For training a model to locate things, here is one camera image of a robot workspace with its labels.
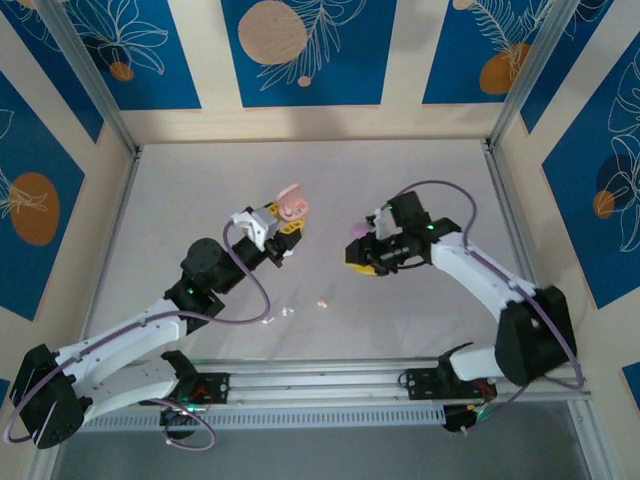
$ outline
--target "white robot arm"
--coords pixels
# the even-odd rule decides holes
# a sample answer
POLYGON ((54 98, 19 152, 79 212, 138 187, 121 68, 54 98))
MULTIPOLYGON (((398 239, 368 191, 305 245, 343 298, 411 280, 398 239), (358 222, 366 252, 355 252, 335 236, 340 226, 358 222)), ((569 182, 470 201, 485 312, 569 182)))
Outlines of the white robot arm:
MULTIPOLYGON (((224 375, 198 374, 179 351, 131 363, 206 325, 224 308, 218 294, 228 293, 264 260, 281 266, 302 238, 304 218, 279 228, 281 222, 276 204, 234 214, 225 237, 231 226, 242 229, 245 236, 233 247, 225 240, 227 251, 210 238, 193 243, 180 264, 180 280, 143 312, 57 352, 44 344, 29 351, 10 399, 16 406, 14 416, 19 413, 36 446, 55 446, 91 419, 127 405, 165 398, 181 403, 197 385, 224 375)), ((203 401, 212 403, 212 395, 226 401, 226 390, 226 384, 218 385, 203 401)))
POLYGON ((441 357, 438 381, 506 377, 517 385, 528 385, 567 361, 565 348, 543 321, 548 319, 575 355, 571 320, 560 290, 539 288, 507 271, 470 243, 448 218, 432 221, 414 191, 394 197, 387 206, 400 233, 382 238, 380 211, 376 211, 367 217, 371 231, 347 247, 345 262, 359 273, 376 276, 433 265, 460 282, 498 322, 495 345, 468 344, 441 357), (404 265, 414 257, 421 261, 404 265))

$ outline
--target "purple cable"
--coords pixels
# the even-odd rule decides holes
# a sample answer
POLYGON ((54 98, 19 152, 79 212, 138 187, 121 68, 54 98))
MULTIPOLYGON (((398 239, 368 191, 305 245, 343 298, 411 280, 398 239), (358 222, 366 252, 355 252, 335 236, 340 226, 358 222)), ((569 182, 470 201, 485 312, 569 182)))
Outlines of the purple cable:
POLYGON ((180 405, 179 403, 170 402, 169 400, 163 400, 161 398, 152 398, 150 401, 158 403, 160 405, 165 405, 167 407, 177 408, 184 415, 193 418, 196 422, 198 422, 200 425, 202 425, 209 432, 209 436, 211 437, 211 440, 209 441, 209 443, 207 445, 202 446, 202 447, 191 447, 189 445, 184 445, 182 443, 176 443, 171 438, 169 438, 169 423, 170 422, 167 422, 167 424, 164 426, 164 432, 163 432, 163 435, 164 435, 164 438, 165 438, 165 440, 167 442, 167 445, 171 445, 171 446, 179 448, 181 450, 189 450, 191 452, 204 452, 205 450, 209 450, 210 448, 213 448, 215 446, 215 444, 216 444, 216 432, 213 431, 213 428, 211 428, 211 425, 209 425, 207 422, 205 422, 202 417, 200 417, 199 415, 196 415, 193 412, 190 412, 188 409, 186 409, 183 405, 180 405))
MULTIPOLYGON (((570 385, 570 384, 565 383, 565 382, 563 382, 561 380, 557 380, 557 379, 554 379, 554 378, 549 378, 547 376, 544 376, 543 378, 545 380, 549 381, 549 382, 552 382, 552 383, 555 383, 555 384, 558 384, 558 385, 561 385, 561 386, 564 386, 566 388, 570 388, 570 389, 573 389, 573 390, 582 389, 582 387, 584 386, 584 383, 585 383, 585 379, 584 379, 584 375, 582 373, 582 367, 580 366, 580 362, 578 361, 576 356, 571 351, 571 347, 569 346, 569 344, 567 343, 565 338, 562 336, 562 333, 560 333, 560 330, 558 330, 558 327, 555 326, 555 324, 553 323, 551 318, 549 318, 549 316, 544 311, 544 309, 540 306, 540 304, 533 297, 531 297, 531 295, 529 295, 527 292, 525 292, 524 289, 522 287, 520 287, 519 285, 515 285, 515 287, 511 287, 511 279, 508 276, 506 276, 500 269, 496 268, 492 263, 488 262, 484 257, 482 257, 478 253, 474 252, 473 250, 469 250, 469 232, 471 231, 471 227, 473 227, 473 224, 476 221, 476 218, 478 216, 478 204, 475 201, 475 199, 473 198, 473 196, 466 189, 461 187, 460 185, 456 185, 455 183, 448 182, 446 180, 422 180, 420 182, 415 182, 415 183, 412 183, 411 185, 403 188, 398 193, 398 195, 402 195, 403 193, 406 193, 409 190, 412 190, 415 187, 419 187, 421 185, 445 185, 447 187, 451 187, 451 188, 453 188, 455 190, 458 190, 465 197, 467 197, 469 202, 471 202, 471 208, 472 208, 471 218, 469 219, 469 222, 467 223, 466 227, 462 231, 462 243, 463 243, 463 245, 465 247, 465 250, 471 255, 472 258, 474 258, 477 262, 479 262, 485 268, 489 269, 498 278, 500 278, 500 280, 505 282, 509 286, 509 288, 512 288, 522 298, 524 298, 525 301, 527 303, 529 303, 529 305, 531 305, 531 307, 536 311, 536 313, 542 319, 542 321, 545 323, 545 325, 549 328, 549 330, 551 331, 553 336, 556 338, 556 340, 560 344, 560 347, 562 348, 563 352, 565 353, 565 355, 569 359, 569 363, 571 363, 571 367, 573 368, 573 371, 576 374, 576 379, 578 381, 578 384, 577 385, 570 385)), ((382 206, 382 209, 384 210, 388 205, 389 205, 388 203, 385 203, 382 206)), ((492 417, 497 412, 499 412, 500 410, 504 409, 506 406, 508 406, 508 405, 512 404, 513 402, 515 402, 516 399, 520 395, 522 395, 526 389, 527 389, 527 385, 525 385, 524 387, 521 387, 520 390, 518 390, 511 398, 509 398, 509 400, 507 400, 503 404, 499 405, 491 414, 489 414, 485 418, 485 420, 481 420, 478 424, 475 425, 475 427, 472 427, 472 428, 477 428, 478 425, 480 425, 481 423, 484 423, 489 417, 492 417)))
MULTIPOLYGON (((236 253, 231 248, 231 243, 229 242, 229 230, 231 229, 232 225, 233 225, 232 221, 227 222, 227 224, 224 227, 224 230, 222 231, 222 239, 224 242, 224 246, 227 249, 227 252, 229 253, 229 256, 231 257, 231 259, 236 263, 236 265, 238 265, 238 268, 240 268, 240 270, 242 270, 242 272, 258 287, 258 290, 262 294, 262 298, 264 299, 264 302, 265 302, 265 308, 260 315, 258 315, 257 317, 249 318, 247 320, 226 320, 223 318, 210 317, 208 315, 203 315, 198 312, 190 312, 187 310, 184 310, 184 311, 175 310, 171 312, 158 313, 156 315, 151 315, 145 318, 144 322, 130 323, 129 325, 126 325, 120 328, 119 330, 116 330, 115 332, 107 335, 106 337, 98 340, 96 343, 87 346, 86 348, 80 351, 79 353, 80 359, 82 359, 82 357, 91 353, 92 351, 96 350, 97 348, 100 348, 103 345, 111 342, 112 340, 120 337, 121 335, 124 335, 125 333, 130 332, 131 330, 134 330, 136 328, 142 328, 144 325, 146 325, 149 322, 153 322, 153 321, 160 320, 167 317, 173 317, 173 316, 190 317, 190 318, 196 318, 198 320, 204 320, 210 323, 217 322, 217 323, 223 323, 226 325, 247 325, 250 323, 260 322, 263 319, 265 319, 267 315, 269 315, 269 310, 271 310, 271 300, 269 299, 269 295, 267 294, 266 290, 264 289, 260 281, 255 277, 255 275, 251 272, 251 270, 249 270, 247 266, 244 263, 242 263, 242 260, 240 260, 238 255, 236 255, 236 253)), ((75 361, 76 361, 76 358, 72 357, 62 362, 62 364, 60 364, 59 366, 54 368, 52 371, 50 371, 39 382, 37 382, 31 390, 27 392, 27 394, 22 398, 22 400, 16 406, 15 410, 9 416, 9 421, 7 422, 7 426, 4 429, 4 432, 2 434, 2 437, 6 443, 16 444, 16 443, 26 442, 31 439, 31 436, 26 436, 22 438, 11 437, 11 430, 13 430, 13 426, 18 420, 18 416, 20 415, 20 412, 24 410, 27 404, 33 399, 33 397, 35 397, 35 395, 40 390, 44 388, 44 386, 48 382, 50 382, 58 373, 62 372, 65 368, 67 368, 69 365, 71 365, 75 361)), ((171 441, 171 445, 178 448, 182 448, 184 450, 194 450, 194 451, 207 450, 215 445, 215 434, 213 432, 213 429, 202 418, 198 417, 196 414, 192 412, 189 412, 186 408, 184 408, 182 405, 179 405, 177 403, 169 402, 168 400, 160 400, 160 399, 153 399, 151 401, 180 409, 183 412, 185 411, 188 412, 187 415, 189 415, 191 418, 193 418, 198 423, 203 425, 211 433, 212 440, 205 447, 188 447, 186 445, 176 444, 173 441, 171 441)))

